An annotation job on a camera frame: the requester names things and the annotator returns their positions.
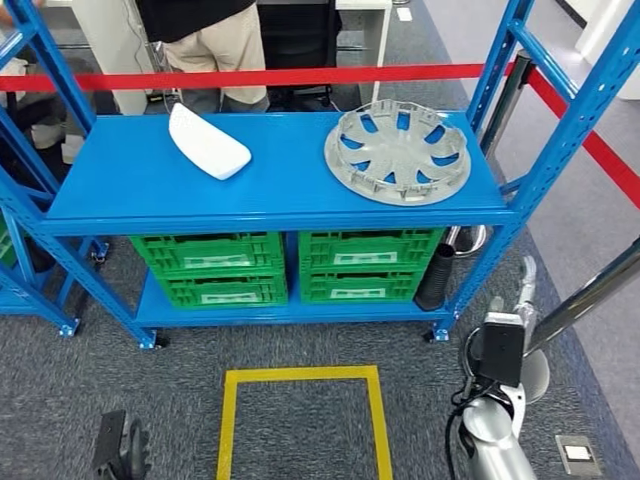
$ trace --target white wall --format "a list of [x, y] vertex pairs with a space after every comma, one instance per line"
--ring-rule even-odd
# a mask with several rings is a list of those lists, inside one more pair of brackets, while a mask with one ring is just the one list
[[577, 12], [578, 15], [589, 22], [596, 7], [603, 3], [608, 3], [608, 0], [566, 0], [566, 2]]
[[[591, 65], [600, 58], [605, 47], [618, 28], [634, 0], [608, 0], [601, 2], [576, 43], [576, 48]], [[640, 99], [640, 70], [636, 68], [620, 92], [623, 100]]]

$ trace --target shelf upright post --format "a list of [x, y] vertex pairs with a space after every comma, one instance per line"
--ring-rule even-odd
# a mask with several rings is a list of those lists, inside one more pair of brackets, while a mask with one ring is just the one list
[[67, 108], [75, 117], [78, 125], [88, 135], [96, 122], [96, 114], [73, 78], [37, 8], [32, 2], [23, 0], [5, 0], [4, 4], [14, 18], [16, 28], [35, 32], [29, 43], [35, 51], [38, 60]]
[[0, 262], [0, 285], [30, 304], [34, 313], [53, 323], [61, 337], [72, 337], [79, 323], [78, 319], [67, 317], [60, 307], [45, 297], [36, 287], [29, 285], [2, 262]]
[[[638, 59], [640, 0], [635, 0], [509, 202], [509, 206], [518, 214], [517, 220], [497, 228], [451, 300], [455, 318], [525, 227], [534, 210], [634, 71]], [[494, 68], [493, 64], [488, 63], [485, 70]]]
[[140, 328], [134, 321], [131, 310], [98, 273], [88, 268], [84, 258], [66, 240], [56, 238], [38, 228], [44, 215], [29, 196], [5, 170], [0, 168], [0, 204], [5, 211], [16, 219], [34, 240], [72, 275], [96, 300], [135, 338], [140, 348], [153, 348], [155, 331]]
[[525, 22], [533, 5], [534, 0], [509, 0], [506, 5], [482, 74], [478, 80], [478, 85], [466, 110], [466, 118], [474, 132], [477, 133], [482, 125], [482, 120], [515, 48], [517, 42], [509, 31], [509, 25], [513, 20]]

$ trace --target yellow tape square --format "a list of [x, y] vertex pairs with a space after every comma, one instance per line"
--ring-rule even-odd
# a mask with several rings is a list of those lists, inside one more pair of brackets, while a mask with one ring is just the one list
[[220, 425], [220, 448], [217, 480], [231, 480], [231, 458], [233, 452], [233, 431], [235, 424], [235, 399], [238, 383], [251, 382], [294, 382], [310, 380], [358, 380], [367, 381], [369, 407], [376, 447], [376, 463], [380, 480], [392, 480], [391, 454], [386, 436], [386, 422], [375, 365], [354, 367], [303, 367], [266, 368], [258, 370], [228, 370], [224, 381], [224, 400]]

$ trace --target stanchion pole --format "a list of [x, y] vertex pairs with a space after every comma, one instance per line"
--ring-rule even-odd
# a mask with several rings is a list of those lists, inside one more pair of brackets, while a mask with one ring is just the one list
[[[498, 142], [500, 142], [506, 124], [511, 118], [511, 115], [518, 104], [518, 100], [522, 93], [522, 89], [527, 84], [527, 79], [529, 72], [534, 68], [531, 57], [525, 50], [520, 50], [515, 56], [515, 61], [513, 64], [513, 69], [506, 78], [504, 87], [500, 92], [496, 108], [489, 119], [489, 124], [487, 130], [480, 141], [480, 149], [485, 154], [485, 157], [489, 158], [493, 155]], [[447, 243], [449, 245], [455, 245], [456, 239], [460, 234], [461, 228], [471, 227], [452, 227], [449, 231]], [[468, 257], [472, 255], [481, 248], [487, 241], [487, 227], [481, 226], [478, 229], [478, 234], [476, 235], [473, 246], [466, 252], [456, 252], [457, 257]]]
[[532, 68], [534, 68], [534, 65], [526, 51], [520, 50], [515, 56], [513, 69], [506, 77], [504, 88], [502, 89], [496, 108], [489, 119], [487, 130], [480, 141], [480, 149], [485, 157], [488, 158], [494, 154], [496, 146], [504, 133], [504, 129], [506, 128], [506, 124], [515, 109], [515, 105], [518, 104], [522, 89], [527, 84], [529, 72]]
[[638, 274], [640, 274], [640, 238], [537, 324], [525, 356], [560, 335]]

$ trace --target shelf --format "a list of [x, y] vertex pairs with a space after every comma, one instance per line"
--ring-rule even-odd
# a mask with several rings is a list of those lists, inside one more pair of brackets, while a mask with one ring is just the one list
[[445, 309], [423, 312], [414, 303], [300, 303], [297, 285], [289, 303], [278, 307], [179, 309], [172, 306], [151, 272], [147, 272], [135, 323], [140, 327], [213, 327], [224, 325], [285, 325], [300, 323], [397, 322], [445, 320]]
[[128, 235], [503, 225], [513, 218], [466, 117], [442, 115], [469, 138], [471, 177], [451, 198], [414, 207], [369, 200], [335, 179], [323, 152], [340, 113], [207, 116], [252, 152], [251, 163], [223, 182], [180, 153], [167, 115], [100, 117], [42, 228]]
[[[16, 263], [16, 265], [13, 268], [14, 272], [16, 275], [20, 275], [22, 277], [22, 271], [20, 269], [20, 266]], [[46, 272], [42, 273], [36, 273], [35, 274], [35, 288], [38, 290], [42, 290], [42, 286], [49, 278], [49, 275], [53, 271], [52, 269], [47, 270]], [[32, 305], [28, 303], [26, 299], [19, 297], [8, 288], [2, 288], [0, 289], [0, 314], [5, 315], [28, 315], [28, 314], [37, 314], [38, 311], [36, 308]]]

